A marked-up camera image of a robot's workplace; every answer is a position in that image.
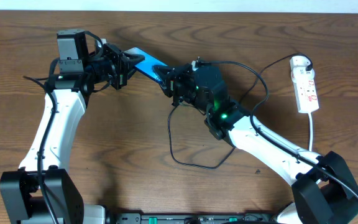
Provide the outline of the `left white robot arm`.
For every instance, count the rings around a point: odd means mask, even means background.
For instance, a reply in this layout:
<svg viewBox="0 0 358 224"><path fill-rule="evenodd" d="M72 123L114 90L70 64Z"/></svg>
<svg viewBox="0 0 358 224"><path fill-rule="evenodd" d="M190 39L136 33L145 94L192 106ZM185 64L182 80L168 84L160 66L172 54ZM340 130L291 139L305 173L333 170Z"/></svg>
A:
<svg viewBox="0 0 358 224"><path fill-rule="evenodd" d="M58 41L59 57L41 87L45 107L34 141L17 171L3 172L0 193L11 223L112 223L108 209L87 205L68 174L76 129L95 84L115 89L145 61L137 48L119 50L98 40Z"/></svg>

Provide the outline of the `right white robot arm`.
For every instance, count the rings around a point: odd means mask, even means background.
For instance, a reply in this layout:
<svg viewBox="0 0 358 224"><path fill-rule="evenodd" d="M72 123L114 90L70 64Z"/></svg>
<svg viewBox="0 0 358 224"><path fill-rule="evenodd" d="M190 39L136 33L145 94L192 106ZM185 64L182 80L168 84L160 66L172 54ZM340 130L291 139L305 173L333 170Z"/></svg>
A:
<svg viewBox="0 0 358 224"><path fill-rule="evenodd" d="M349 223L358 215L358 185L345 160L303 149L265 127L228 95L218 67L201 62L152 70L174 106L185 102L202 111L216 139L253 155L290 185L293 202L274 216L277 223Z"/></svg>

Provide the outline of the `blue Samsung smartphone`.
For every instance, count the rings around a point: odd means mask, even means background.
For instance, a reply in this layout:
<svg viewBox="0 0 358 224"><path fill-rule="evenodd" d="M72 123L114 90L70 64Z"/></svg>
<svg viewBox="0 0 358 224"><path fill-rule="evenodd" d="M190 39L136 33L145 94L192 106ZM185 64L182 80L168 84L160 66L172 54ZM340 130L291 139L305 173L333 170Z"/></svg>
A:
<svg viewBox="0 0 358 224"><path fill-rule="evenodd" d="M133 54L133 55L143 55L144 60L139 62L135 68L146 77L149 77L151 80L155 81L156 83L162 83L160 77L156 74L153 70L154 65L166 66L163 62L157 60L155 57L149 55L148 53L144 52L142 49L133 47L129 50L126 50L125 53Z"/></svg>

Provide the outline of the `white power strip socket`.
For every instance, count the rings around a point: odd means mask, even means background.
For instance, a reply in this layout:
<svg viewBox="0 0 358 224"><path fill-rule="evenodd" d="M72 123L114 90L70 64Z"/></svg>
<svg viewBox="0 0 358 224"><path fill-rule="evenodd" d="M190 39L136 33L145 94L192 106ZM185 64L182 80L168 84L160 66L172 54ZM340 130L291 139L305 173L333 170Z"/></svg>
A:
<svg viewBox="0 0 358 224"><path fill-rule="evenodd" d="M303 55L296 55L290 59L290 68L298 112L308 114L318 110L315 72L311 61Z"/></svg>

